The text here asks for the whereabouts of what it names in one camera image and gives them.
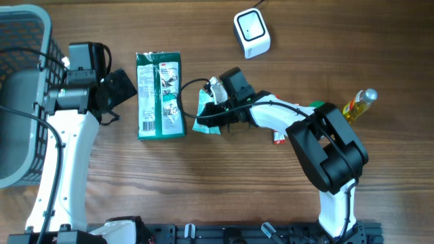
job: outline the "green package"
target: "green package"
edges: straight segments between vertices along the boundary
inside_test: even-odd
[[[181,86],[179,52],[136,54],[138,139],[185,136],[184,117],[176,103]]]

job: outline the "gray plastic bin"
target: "gray plastic bin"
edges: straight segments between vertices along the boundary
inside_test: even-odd
[[[34,5],[0,7],[0,48],[13,46],[63,58],[52,38],[50,16]],[[62,73],[59,65],[37,54],[0,54],[0,105],[45,119],[48,81],[59,83]],[[40,183],[46,144],[47,128],[0,111],[0,188]]]

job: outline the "wooden tabletop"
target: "wooden tabletop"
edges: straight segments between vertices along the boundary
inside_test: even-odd
[[[239,66],[256,91],[342,108],[361,89],[378,101],[353,125],[370,156],[355,193],[355,216],[381,222],[387,243],[434,242],[434,4],[431,1],[268,1],[260,7],[270,50],[246,60],[233,17],[253,1],[45,5],[53,35],[95,41],[136,84],[136,52],[180,51],[182,82]],[[200,84],[183,95],[197,112]],[[133,97],[101,127],[87,176],[89,223],[142,216],[146,223],[314,222],[318,190],[289,144],[269,129],[234,125],[222,135],[137,141]],[[24,230],[37,187],[0,190],[0,243]]]

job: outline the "yellow bottle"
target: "yellow bottle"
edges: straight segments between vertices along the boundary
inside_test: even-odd
[[[378,94],[375,89],[361,90],[342,110],[344,118],[348,123],[354,122],[358,116],[367,111],[371,104],[377,99]]]

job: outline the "bottle label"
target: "bottle label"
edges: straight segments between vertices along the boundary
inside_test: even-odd
[[[355,96],[354,99],[351,100],[351,102],[349,102],[344,109],[342,110],[342,114],[346,115],[349,111],[353,110],[355,103],[356,102],[360,102],[360,94],[362,93],[363,90],[360,90],[357,95]]]

